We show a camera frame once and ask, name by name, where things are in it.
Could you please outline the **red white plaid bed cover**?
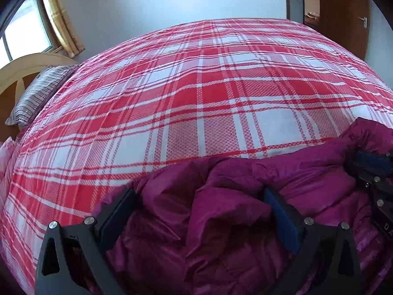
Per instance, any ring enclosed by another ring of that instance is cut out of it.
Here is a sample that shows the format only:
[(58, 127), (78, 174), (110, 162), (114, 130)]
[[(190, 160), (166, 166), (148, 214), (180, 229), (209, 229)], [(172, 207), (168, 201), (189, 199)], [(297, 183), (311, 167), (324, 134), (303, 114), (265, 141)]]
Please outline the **red white plaid bed cover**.
[(362, 117), (392, 126), (392, 90), (345, 48), (284, 19), (176, 25), (81, 63), (17, 137), (1, 256), (33, 294), (53, 219), (197, 157), (264, 158), (321, 144)]

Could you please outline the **magenta quilted down jacket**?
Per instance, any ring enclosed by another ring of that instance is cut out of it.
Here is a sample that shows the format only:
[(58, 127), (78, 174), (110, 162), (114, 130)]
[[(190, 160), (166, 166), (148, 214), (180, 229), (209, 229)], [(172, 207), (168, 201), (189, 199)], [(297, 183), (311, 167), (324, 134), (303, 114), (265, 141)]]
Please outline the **magenta quilted down jacket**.
[(358, 118), (322, 145), (267, 159), (208, 157), (131, 181), (142, 209), (129, 219), (107, 257), (120, 285), (137, 294), (264, 294), (289, 261), (274, 234), (270, 186), (303, 216), (352, 228), (371, 293), (392, 265), (392, 251), (370, 221), (366, 193), (343, 164), (361, 148), (392, 150), (392, 129)]

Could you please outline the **pink floral folded quilt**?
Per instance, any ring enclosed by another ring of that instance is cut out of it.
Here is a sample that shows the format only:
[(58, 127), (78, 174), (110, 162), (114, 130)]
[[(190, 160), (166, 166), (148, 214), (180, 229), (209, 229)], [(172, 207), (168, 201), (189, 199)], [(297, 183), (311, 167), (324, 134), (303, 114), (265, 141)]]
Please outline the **pink floral folded quilt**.
[(11, 179), (13, 169), (19, 156), (21, 146), (11, 137), (9, 137), (1, 145), (1, 162), (0, 162), (0, 197), (1, 197), (1, 208), (3, 208), (8, 192), (11, 185)]

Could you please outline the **window with frame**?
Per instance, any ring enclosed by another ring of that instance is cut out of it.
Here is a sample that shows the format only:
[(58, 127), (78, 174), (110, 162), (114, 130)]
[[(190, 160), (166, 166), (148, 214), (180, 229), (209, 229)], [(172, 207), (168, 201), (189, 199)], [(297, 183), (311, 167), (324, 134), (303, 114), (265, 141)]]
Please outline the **window with frame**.
[(1, 66), (33, 53), (60, 47), (43, 0), (25, 0), (1, 35)]

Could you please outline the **brown wooden door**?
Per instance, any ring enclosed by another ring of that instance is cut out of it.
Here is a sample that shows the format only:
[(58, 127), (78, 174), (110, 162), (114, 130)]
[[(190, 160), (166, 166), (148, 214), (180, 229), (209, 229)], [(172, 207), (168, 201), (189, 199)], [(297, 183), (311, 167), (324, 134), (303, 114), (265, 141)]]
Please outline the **brown wooden door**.
[[(368, 18), (367, 29), (358, 17)], [(368, 46), (369, 22), (369, 0), (320, 0), (319, 32), (362, 60)]]

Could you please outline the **striped pillow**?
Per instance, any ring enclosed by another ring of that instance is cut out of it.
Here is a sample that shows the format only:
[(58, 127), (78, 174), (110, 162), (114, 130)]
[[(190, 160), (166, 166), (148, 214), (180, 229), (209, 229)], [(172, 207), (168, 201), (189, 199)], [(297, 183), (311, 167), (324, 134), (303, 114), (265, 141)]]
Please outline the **striped pillow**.
[(5, 124), (7, 126), (26, 127), (32, 123), (50, 98), (57, 93), (78, 67), (79, 65), (46, 67), (33, 79), (21, 95)]

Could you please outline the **cream wooden headboard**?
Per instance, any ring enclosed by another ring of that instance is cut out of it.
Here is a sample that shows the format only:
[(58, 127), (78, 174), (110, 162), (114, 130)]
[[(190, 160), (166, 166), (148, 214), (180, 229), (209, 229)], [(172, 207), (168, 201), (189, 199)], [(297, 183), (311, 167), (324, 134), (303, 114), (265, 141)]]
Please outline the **cream wooden headboard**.
[(33, 79), (48, 66), (76, 64), (73, 59), (60, 54), (34, 53), (15, 59), (1, 69), (1, 142), (18, 135), (18, 126), (7, 126), (5, 121)]

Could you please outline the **yellow curtain right panel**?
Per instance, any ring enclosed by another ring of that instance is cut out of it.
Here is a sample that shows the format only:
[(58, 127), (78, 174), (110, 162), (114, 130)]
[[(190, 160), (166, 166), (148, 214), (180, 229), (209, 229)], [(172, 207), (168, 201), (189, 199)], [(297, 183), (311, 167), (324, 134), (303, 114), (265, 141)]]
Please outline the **yellow curtain right panel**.
[(61, 47), (73, 59), (85, 50), (61, 0), (43, 0), (51, 27)]

